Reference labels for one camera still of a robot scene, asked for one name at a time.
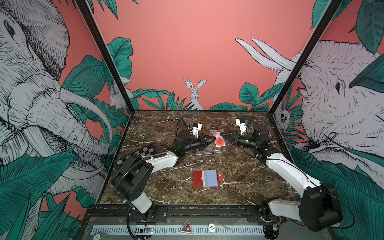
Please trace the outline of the clear acrylic compartment organizer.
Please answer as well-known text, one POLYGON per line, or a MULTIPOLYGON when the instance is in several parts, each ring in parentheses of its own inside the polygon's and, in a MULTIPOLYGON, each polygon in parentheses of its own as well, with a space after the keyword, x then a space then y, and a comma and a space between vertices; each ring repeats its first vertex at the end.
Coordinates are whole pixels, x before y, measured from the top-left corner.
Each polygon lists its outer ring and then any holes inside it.
POLYGON ((226 151, 226 143, 224 138, 220 135, 224 132, 221 130, 211 130, 209 131, 209 136, 216 137, 216 140, 211 143, 206 149, 203 151, 197 152, 197 155, 208 155, 208 154, 221 154, 226 151))

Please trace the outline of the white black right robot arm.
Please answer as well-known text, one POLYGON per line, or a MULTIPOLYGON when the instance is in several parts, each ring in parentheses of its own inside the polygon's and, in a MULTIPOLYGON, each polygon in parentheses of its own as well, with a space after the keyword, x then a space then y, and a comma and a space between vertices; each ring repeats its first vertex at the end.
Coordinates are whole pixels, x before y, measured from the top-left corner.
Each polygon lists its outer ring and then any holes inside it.
POLYGON ((267 208, 273 216, 299 221, 313 232, 334 227, 343 221, 336 187, 330 183, 322 183, 288 161, 269 144, 265 134, 254 133, 249 138, 238 131, 228 131, 222 132, 221 137, 234 146, 252 150, 256 159, 276 172, 300 195, 299 202, 282 199, 268 202, 267 208))

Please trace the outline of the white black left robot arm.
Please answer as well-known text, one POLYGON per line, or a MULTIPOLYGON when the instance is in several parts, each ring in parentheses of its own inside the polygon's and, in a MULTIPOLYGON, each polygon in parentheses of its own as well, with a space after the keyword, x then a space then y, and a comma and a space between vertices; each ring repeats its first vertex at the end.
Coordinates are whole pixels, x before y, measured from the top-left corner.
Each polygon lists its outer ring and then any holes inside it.
POLYGON ((160 154, 147 157, 131 154, 111 180, 114 197, 126 200, 134 210, 147 216, 154 211, 154 204, 145 193, 151 175, 179 165, 188 152, 203 151, 215 140, 216 137, 202 133, 197 138, 178 135, 171 146, 160 154))

